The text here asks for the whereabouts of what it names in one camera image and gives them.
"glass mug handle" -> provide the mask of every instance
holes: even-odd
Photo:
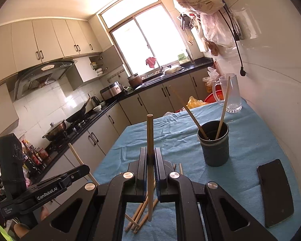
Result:
[[[216,100],[220,105],[222,105],[222,104],[224,103],[224,100],[220,100],[220,99],[218,98],[218,96],[217,96],[217,94],[216,94],[216,90],[215,90],[216,85],[221,85],[221,81],[218,80],[218,81],[213,82],[212,90],[213,90],[213,96],[214,96],[215,100]]]

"window pane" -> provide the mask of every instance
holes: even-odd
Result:
[[[112,27],[125,17],[158,0],[122,0],[102,14],[108,28]]]
[[[164,8],[159,5],[136,16],[159,65],[178,60],[178,55],[186,53],[185,44]]]
[[[153,54],[134,20],[113,31],[112,34],[133,74],[142,75],[153,70],[145,62],[148,57],[153,57]]]

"power cord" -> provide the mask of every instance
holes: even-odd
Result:
[[[229,23],[228,23],[227,20],[225,19],[224,15],[221,13],[220,10],[219,10],[219,12],[220,12],[221,16],[223,17],[224,21],[226,22],[226,24],[228,25],[228,27],[229,27],[229,29],[230,29],[230,32],[231,32],[231,34],[232,34],[232,36],[233,36],[233,39],[234,39],[234,42],[235,42],[235,45],[236,45],[236,49],[238,50],[238,57],[240,58],[240,62],[241,62],[241,70],[240,70],[240,74],[241,74],[241,76],[245,76],[245,75],[246,75],[246,72],[245,72],[245,70],[244,70],[244,68],[243,68],[243,62],[242,62],[241,54],[240,54],[240,51],[239,51],[239,49],[238,49],[238,44],[237,44],[237,42],[236,42],[236,41],[239,41],[240,38],[238,37],[238,34],[237,34],[236,31],[235,31],[235,28],[234,28],[234,25],[233,25],[233,22],[232,22],[232,19],[231,19],[230,15],[229,15],[228,10],[227,10],[225,7],[224,7],[224,9],[225,9],[227,15],[228,15],[229,18],[230,18],[230,22],[231,22],[233,31],[232,31],[232,29],[231,29]]]

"window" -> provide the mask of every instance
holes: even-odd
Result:
[[[101,16],[130,75],[153,70],[146,65],[148,57],[156,58],[157,68],[178,62],[178,55],[186,52],[180,33],[159,0],[121,0]]]

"glass mug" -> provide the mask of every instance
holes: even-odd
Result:
[[[224,74],[219,77],[218,81],[213,82],[213,96],[215,100],[219,104],[223,104],[224,100],[220,100],[216,95],[215,86],[221,85],[223,96],[225,98],[226,95],[226,89],[228,86],[228,78],[230,77],[231,84],[230,84],[230,91],[229,91],[229,98],[226,105],[226,111],[229,113],[236,113],[239,112],[242,109],[242,102],[241,102],[241,96],[240,96],[240,89],[238,88],[238,79],[236,77],[236,74],[230,73],[230,74]]]

